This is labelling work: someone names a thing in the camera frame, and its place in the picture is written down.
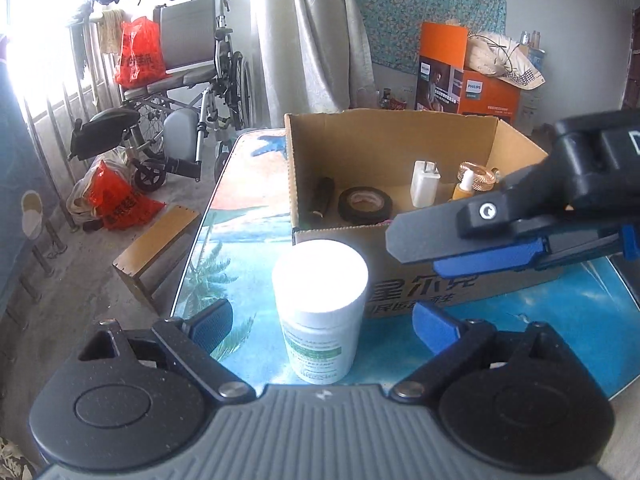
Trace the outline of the beige hat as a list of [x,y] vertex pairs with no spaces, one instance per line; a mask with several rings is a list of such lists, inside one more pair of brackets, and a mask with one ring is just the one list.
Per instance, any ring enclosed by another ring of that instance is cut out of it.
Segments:
[[497,78],[520,90],[532,91],[546,80],[521,45],[496,32],[469,34],[465,66],[490,78]]

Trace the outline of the black electrical tape roll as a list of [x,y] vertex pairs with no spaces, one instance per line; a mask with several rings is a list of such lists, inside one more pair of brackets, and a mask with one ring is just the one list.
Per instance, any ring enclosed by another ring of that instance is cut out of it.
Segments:
[[393,201],[377,188],[354,186],[341,192],[337,211],[344,221],[354,226],[370,226],[390,220]]

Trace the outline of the red plastic bag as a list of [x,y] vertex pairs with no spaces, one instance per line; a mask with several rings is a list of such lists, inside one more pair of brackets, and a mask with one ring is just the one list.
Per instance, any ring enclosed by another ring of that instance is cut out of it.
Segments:
[[137,89],[166,77],[160,25],[145,16],[123,22],[116,84],[126,90]]
[[105,162],[99,162],[86,199],[110,231],[145,226],[165,207],[165,203],[136,191]]

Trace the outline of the grey wheelchair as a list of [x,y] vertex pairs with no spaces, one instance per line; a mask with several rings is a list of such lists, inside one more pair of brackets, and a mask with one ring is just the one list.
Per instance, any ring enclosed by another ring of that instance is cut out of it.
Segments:
[[219,176],[234,137],[255,125],[250,63],[232,46],[230,0],[168,0],[157,6],[166,77],[127,90],[119,107],[74,123],[70,159],[123,146],[134,184],[158,190],[168,174],[200,180],[203,143],[213,136]]

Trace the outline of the white grey curtain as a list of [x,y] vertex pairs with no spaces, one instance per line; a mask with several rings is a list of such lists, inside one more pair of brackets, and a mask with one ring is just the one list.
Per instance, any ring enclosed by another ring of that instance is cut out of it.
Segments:
[[369,38],[357,0],[250,0],[262,117],[375,107]]

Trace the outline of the red plastic bag lower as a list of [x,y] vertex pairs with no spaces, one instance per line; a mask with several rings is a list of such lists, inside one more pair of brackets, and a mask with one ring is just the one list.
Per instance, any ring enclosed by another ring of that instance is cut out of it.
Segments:
[[136,191],[105,162],[99,162],[86,199],[110,231],[145,226],[165,207],[165,203]]

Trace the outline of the dark jar gold lid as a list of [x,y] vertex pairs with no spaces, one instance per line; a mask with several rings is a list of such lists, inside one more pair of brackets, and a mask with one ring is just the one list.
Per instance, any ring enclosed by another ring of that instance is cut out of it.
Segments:
[[[470,172],[473,179],[470,181],[465,175]],[[458,181],[470,181],[466,189],[474,192],[489,192],[498,183],[496,174],[485,166],[474,164],[474,162],[462,162],[458,169]]]

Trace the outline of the wooden stool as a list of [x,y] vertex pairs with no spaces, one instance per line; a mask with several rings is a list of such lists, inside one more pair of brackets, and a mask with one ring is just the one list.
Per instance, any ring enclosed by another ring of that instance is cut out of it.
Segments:
[[142,275],[157,263],[180,237],[192,233],[200,219],[201,214],[196,210],[181,205],[172,206],[113,261],[114,271],[142,306],[155,313],[160,312],[153,294],[189,251],[186,250],[175,259],[153,285],[146,286],[142,281]]

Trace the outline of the white charger plug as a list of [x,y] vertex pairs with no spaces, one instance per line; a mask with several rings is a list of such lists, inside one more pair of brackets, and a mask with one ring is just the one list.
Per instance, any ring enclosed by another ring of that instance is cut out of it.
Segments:
[[440,173],[434,162],[417,160],[414,163],[410,184],[410,198],[414,208],[425,208],[435,203],[439,180]]

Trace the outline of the metal railing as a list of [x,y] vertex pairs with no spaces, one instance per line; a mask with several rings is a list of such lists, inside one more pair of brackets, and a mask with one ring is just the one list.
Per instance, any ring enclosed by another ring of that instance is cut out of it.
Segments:
[[62,229],[56,228],[55,222],[63,223],[72,233],[80,230],[66,202],[91,162],[68,157],[72,130],[76,120],[88,122],[122,102],[114,73],[115,57],[101,51],[96,21],[78,15],[58,31],[52,48],[32,66],[21,90],[23,117],[56,201],[46,221],[51,240],[49,259],[67,249],[61,240]]

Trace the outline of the green dropper bottle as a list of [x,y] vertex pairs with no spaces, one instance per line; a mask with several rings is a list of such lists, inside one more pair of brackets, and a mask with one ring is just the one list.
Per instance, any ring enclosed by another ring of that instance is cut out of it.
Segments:
[[452,192],[451,199],[465,200],[466,198],[472,197],[475,193],[474,178],[475,174],[472,169],[464,170],[458,184],[454,188],[454,192]]

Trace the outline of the white supplement bottle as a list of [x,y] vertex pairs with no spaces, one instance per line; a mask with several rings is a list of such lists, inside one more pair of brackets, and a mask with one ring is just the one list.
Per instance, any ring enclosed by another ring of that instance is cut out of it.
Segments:
[[331,385],[352,368],[369,284],[366,260],[336,240],[286,248],[271,271],[283,339],[294,373]]

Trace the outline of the red plastic bag upper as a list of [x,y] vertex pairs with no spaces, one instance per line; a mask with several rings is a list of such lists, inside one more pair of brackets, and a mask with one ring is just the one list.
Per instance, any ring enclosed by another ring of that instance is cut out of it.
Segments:
[[137,89],[166,77],[160,25],[145,16],[123,22],[116,84],[126,90]]

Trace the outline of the orange Philips box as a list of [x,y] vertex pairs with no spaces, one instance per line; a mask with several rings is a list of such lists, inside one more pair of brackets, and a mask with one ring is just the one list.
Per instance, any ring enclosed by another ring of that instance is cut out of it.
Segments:
[[465,66],[468,30],[423,22],[415,110],[495,116],[512,124],[520,90]]

